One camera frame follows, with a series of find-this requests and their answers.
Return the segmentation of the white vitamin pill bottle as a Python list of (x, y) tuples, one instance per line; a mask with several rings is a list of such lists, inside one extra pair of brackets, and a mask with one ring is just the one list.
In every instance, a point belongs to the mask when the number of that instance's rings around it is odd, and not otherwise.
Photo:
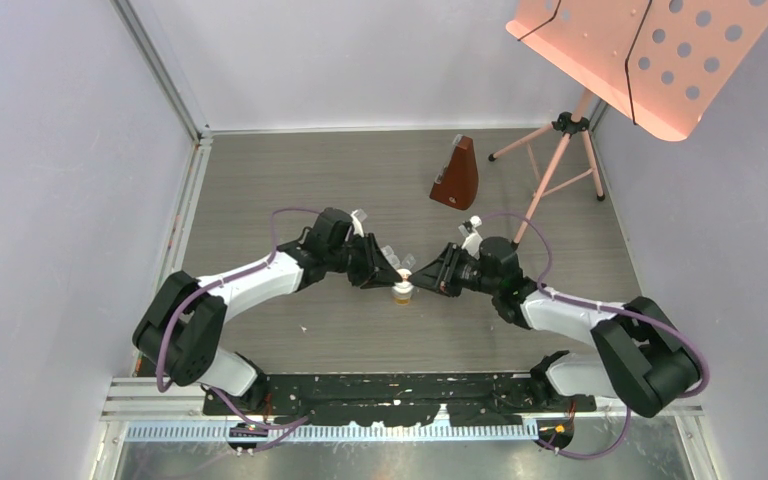
[(408, 281), (395, 283), (391, 295), (397, 305), (408, 305), (413, 297), (414, 286)]

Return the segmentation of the clear weekly pill organizer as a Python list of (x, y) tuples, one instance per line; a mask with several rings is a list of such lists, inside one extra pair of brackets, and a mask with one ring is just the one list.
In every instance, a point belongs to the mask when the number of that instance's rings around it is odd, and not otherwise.
[(389, 245), (384, 246), (381, 249), (381, 252), (389, 264), (396, 270), (411, 271), (416, 264), (416, 258), (413, 254), (408, 253), (402, 257), (399, 257), (393, 248)]

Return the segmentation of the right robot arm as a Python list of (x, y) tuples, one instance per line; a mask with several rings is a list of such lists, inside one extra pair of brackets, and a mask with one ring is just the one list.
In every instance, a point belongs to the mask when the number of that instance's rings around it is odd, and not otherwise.
[(651, 299), (598, 303), (567, 296), (523, 271), (512, 243), (482, 240), (476, 252), (450, 243), (410, 282), (446, 297), (484, 293), (509, 324), (559, 334), (592, 348), (589, 355), (558, 353), (533, 368), (534, 403), (556, 410), (570, 396), (621, 400), (645, 418), (659, 414), (703, 381), (699, 356), (682, 342), (674, 325)]

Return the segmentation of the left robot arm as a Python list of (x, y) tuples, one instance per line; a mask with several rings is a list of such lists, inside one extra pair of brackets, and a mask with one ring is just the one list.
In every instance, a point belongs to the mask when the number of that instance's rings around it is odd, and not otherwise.
[(155, 365), (159, 392), (199, 384), (228, 394), (240, 412), (258, 412), (267, 398), (262, 371), (219, 342), (226, 323), (273, 298), (297, 293), (329, 273), (360, 289), (391, 288), (406, 276), (364, 230), (359, 212), (326, 208), (289, 242), (230, 271), (194, 277), (170, 274), (138, 323), (132, 342)]

